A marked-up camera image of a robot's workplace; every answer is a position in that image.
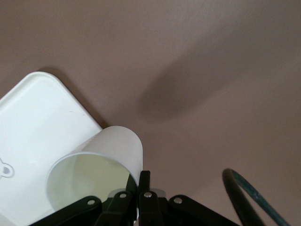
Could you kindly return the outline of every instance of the screw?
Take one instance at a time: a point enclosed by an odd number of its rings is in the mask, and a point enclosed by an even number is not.
[[[93,205],[95,203],[95,200],[91,199],[87,202],[88,205]]]
[[[151,198],[151,196],[152,196],[152,193],[150,193],[150,192],[144,193],[145,198]]]
[[[120,194],[120,196],[119,196],[119,197],[123,199],[123,198],[125,198],[126,196],[127,196],[127,194],[125,194],[125,193],[122,193],[122,194]]]
[[[183,200],[181,198],[177,197],[174,199],[174,202],[177,204],[181,204],[183,202]]]

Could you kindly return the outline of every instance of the white tray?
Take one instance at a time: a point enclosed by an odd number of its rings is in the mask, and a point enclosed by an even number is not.
[[[53,213],[48,170],[101,129],[49,73],[30,73],[8,92],[0,100],[0,225],[27,226]]]

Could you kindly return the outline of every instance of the cup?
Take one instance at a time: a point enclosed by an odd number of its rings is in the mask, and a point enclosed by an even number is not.
[[[138,136],[121,126],[103,129],[49,170],[47,196],[55,211],[86,196],[104,202],[124,189],[129,177],[139,184],[143,150]]]

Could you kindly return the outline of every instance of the cylindrical object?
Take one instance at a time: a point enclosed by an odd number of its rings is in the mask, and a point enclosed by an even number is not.
[[[89,195],[104,202],[111,191],[126,188],[130,175],[138,184],[142,169],[138,136],[127,128],[111,126],[52,166],[47,195],[54,210]]]

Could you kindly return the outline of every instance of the cable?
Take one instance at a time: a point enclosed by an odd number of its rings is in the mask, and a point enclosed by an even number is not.
[[[225,169],[222,173],[222,179],[232,205],[244,226],[264,226],[264,223],[252,208],[240,187],[242,187],[279,226],[289,226],[259,192],[236,171]]]

